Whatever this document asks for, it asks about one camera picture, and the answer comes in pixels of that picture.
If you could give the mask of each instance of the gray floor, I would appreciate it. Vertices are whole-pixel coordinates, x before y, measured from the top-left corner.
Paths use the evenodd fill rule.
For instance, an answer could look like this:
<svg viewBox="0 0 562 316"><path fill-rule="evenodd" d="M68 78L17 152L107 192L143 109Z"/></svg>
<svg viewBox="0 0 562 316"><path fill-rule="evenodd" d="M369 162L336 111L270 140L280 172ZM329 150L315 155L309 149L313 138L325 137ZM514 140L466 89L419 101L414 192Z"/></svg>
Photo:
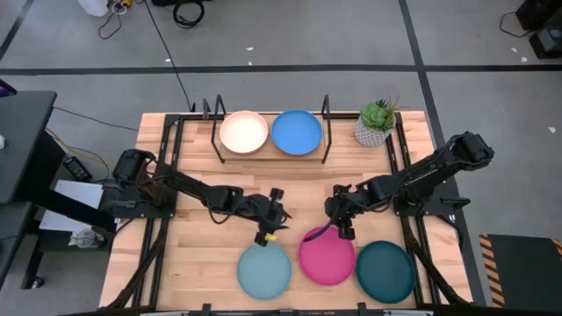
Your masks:
<svg viewBox="0 0 562 316"><path fill-rule="evenodd" d="M0 40L23 0L0 6ZM497 28L501 14L521 0L407 0L426 65L530 65L538 60L526 39ZM414 65L400 6L395 0L214 0L205 3L202 24L181 30L171 14L152 7L178 66L380 64ZM106 18L85 14L76 1L35 0L4 58L3 68L161 68L169 57L146 8L134 4L123 28L101 40ZM510 17L506 27L520 32ZM334 71L181 74L192 102L220 93L229 110L319 109L324 94L334 110L357 110L386 93L400 105L427 110L415 72ZM504 233L562 239L557 205L561 197L558 154L562 152L560 72L429 73L445 138L472 130L496 151L484 170L457 176L469 233ZM114 124L136 127L147 111L186 111L173 74L5 75L19 90L55 90L56 105ZM133 147L135 133L101 126L55 111L48 123L68 144L92 150L115 163ZM551 133L548 127L559 132ZM104 168L84 162L95 177ZM18 285L32 240L18 252L0 292L0 312L55 315L97 307L107 254L48 255L41 265L47 285L21 291ZM483 271L480 276L484 282ZM487 302L490 302L486 291Z"/></svg>

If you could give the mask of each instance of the blue bowl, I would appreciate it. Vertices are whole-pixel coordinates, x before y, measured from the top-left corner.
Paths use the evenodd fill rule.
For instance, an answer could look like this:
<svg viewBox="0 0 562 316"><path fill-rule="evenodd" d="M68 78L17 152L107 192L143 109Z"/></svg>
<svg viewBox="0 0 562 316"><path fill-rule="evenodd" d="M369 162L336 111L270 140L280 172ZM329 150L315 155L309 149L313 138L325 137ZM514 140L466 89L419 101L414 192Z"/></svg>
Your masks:
<svg viewBox="0 0 562 316"><path fill-rule="evenodd" d="M308 154L322 142L322 125L309 111L284 111L273 121L271 138L287 154Z"/></svg>
<svg viewBox="0 0 562 316"><path fill-rule="evenodd" d="M289 286L291 274L289 255L271 241L266 247L248 247L238 261L238 283L252 298L273 299L281 295Z"/></svg>
<svg viewBox="0 0 562 316"><path fill-rule="evenodd" d="M363 248L356 271L363 290L381 303L399 303L414 289L412 260L406 251L389 241L374 241Z"/></svg>

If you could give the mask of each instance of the plate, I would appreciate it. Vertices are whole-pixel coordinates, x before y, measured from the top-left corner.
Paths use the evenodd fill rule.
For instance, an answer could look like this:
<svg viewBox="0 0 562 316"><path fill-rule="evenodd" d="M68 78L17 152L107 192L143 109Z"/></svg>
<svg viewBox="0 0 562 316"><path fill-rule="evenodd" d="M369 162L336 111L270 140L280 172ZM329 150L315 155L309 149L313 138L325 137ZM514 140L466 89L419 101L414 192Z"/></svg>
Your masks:
<svg viewBox="0 0 562 316"><path fill-rule="evenodd" d="M305 238L321 229L316 227ZM335 226L312 241L302 241L299 246L300 268L309 279L321 285L345 281L353 273L355 259L351 241L341 239Z"/></svg>
<svg viewBox="0 0 562 316"><path fill-rule="evenodd" d="M398 245L374 241L359 253L357 280L370 297L380 303L396 304L414 289L414 264Z"/></svg>
<svg viewBox="0 0 562 316"><path fill-rule="evenodd" d="M281 295L291 281L291 259L275 242L262 247L252 245L238 261L238 283L246 294L257 299L273 299Z"/></svg>
<svg viewBox="0 0 562 316"><path fill-rule="evenodd" d="M267 140L269 127L265 119L252 111L234 112L220 125L220 142L237 154L251 154Z"/></svg>
<svg viewBox="0 0 562 316"><path fill-rule="evenodd" d="M287 154L308 154L322 141L322 125L309 111L284 111L273 121L271 138Z"/></svg>

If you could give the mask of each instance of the wooden table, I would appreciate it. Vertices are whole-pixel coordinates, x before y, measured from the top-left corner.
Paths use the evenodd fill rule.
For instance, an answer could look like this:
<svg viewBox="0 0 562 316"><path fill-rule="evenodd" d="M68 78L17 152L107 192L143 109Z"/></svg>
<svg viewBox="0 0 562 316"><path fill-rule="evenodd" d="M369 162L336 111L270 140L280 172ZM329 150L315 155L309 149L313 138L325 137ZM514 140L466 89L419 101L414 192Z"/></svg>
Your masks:
<svg viewBox="0 0 562 316"><path fill-rule="evenodd" d="M158 153L164 116L165 113L143 115L138 149ZM404 111L402 117L410 156L412 162L417 162L433 152L428 125L422 111ZM368 308L389 307L368 297L355 276L337 286L321 286L303 275L297 261L297 250L305 233L328 221L323 205L324 200L332 196L335 184L356 184L391 173L385 146L362 147L353 135L355 120L333 119L333 144L326 164L229 160L222 164L210 143L212 125L211 121L185 123L178 169L208 184L240 186L247 195L268 196L274 186L285 190L281 202L292 215L287 223L291 228L277 231L277 242L292 259L292 280L289 289L271 301L259 301L246 295L236 281L236 263L242 251L252 243L256 223L231 218L217 226L199 201L179 194L177 214L169 224L157 310L200 310L204 303L211 303L213 310L355 309L358 302L365 302ZM173 134L170 133L170 145ZM403 168L398 137L396 134L393 137L399 165ZM100 305L113 301L136 270L145 224L146 220L136 219L116 237ZM427 217L425 224L435 265L461 297L472 300L455 230L433 217ZM380 240L404 247L400 220L393 212L366 213L354 220L353 225L357 235L353 244L357 252L368 243ZM417 233L413 220L411 226ZM419 262L417 265L424 299L430 302L425 271ZM144 284L144 304L148 302L151 281L149 271ZM410 295L390 307L415 307L414 297Z"/></svg>

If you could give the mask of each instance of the potted plant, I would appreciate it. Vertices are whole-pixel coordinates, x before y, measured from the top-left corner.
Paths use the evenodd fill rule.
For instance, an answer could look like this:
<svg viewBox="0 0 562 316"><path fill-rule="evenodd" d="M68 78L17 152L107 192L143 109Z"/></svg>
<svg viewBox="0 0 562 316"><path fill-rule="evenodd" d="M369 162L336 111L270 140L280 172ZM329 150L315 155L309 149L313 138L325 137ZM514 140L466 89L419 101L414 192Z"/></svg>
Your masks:
<svg viewBox="0 0 562 316"><path fill-rule="evenodd" d="M393 101L388 96L367 104L361 110L361 116L355 124L355 138L361 145L376 147L385 143L396 124L394 113L399 109L397 103L398 98Z"/></svg>

